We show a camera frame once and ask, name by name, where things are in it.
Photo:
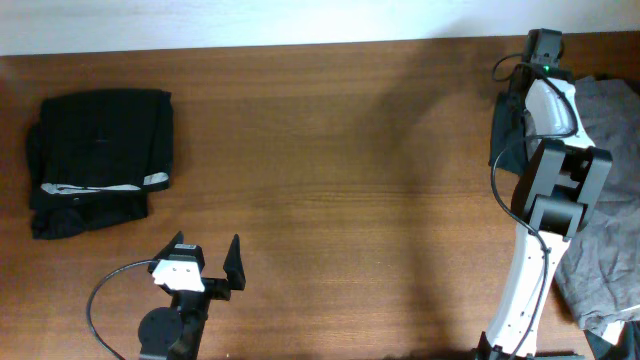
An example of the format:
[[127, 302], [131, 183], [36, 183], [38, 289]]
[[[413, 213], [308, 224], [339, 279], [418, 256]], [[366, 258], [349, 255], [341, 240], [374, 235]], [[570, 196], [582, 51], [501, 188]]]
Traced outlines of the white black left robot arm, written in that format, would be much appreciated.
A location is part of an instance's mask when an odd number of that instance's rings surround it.
[[171, 297], [171, 303], [151, 310], [141, 320], [141, 359], [195, 360], [210, 303], [228, 301], [234, 291], [245, 289], [238, 235], [233, 237], [223, 264], [224, 278], [203, 276], [204, 266], [202, 248], [186, 244], [181, 232], [152, 258], [148, 272], [154, 284]]

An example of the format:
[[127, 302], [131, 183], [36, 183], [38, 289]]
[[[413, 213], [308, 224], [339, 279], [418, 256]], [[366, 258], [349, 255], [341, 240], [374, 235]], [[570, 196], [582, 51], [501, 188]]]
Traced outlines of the grey cargo shorts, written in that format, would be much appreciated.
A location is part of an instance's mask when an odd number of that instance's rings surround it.
[[619, 79], [537, 80], [525, 100], [527, 134], [572, 130], [566, 101], [583, 129], [569, 142], [591, 140], [613, 161], [593, 215], [572, 240], [555, 281], [578, 326], [615, 344], [623, 325], [639, 318], [639, 96]]

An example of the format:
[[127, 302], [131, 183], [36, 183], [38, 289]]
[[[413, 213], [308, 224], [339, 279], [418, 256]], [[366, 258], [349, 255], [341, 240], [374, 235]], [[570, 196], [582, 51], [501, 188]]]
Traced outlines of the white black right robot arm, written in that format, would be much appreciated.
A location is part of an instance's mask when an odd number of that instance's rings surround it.
[[586, 134], [575, 80], [559, 67], [562, 34], [533, 29], [496, 100], [489, 165], [518, 175], [511, 201], [515, 250], [496, 315], [477, 359], [534, 359], [540, 317], [571, 240], [589, 223], [612, 167], [609, 151]]

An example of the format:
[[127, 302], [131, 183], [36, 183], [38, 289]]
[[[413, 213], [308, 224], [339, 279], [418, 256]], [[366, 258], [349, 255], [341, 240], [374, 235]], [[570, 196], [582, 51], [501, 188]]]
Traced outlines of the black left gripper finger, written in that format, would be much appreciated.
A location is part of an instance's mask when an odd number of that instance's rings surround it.
[[223, 264], [230, 290], [243, 291], [246, 286], [246, 276], [241, 259], [240, 237], [235, 234]]
[[169, 241], [169, 243], [163, 247], [154, 257], [154, 261], [160, 261], [162, 259], [168, 259], [173, 253], [175, 246], [184, 243], [184, 235], [181, 231], [178, 231], [176, 235]]

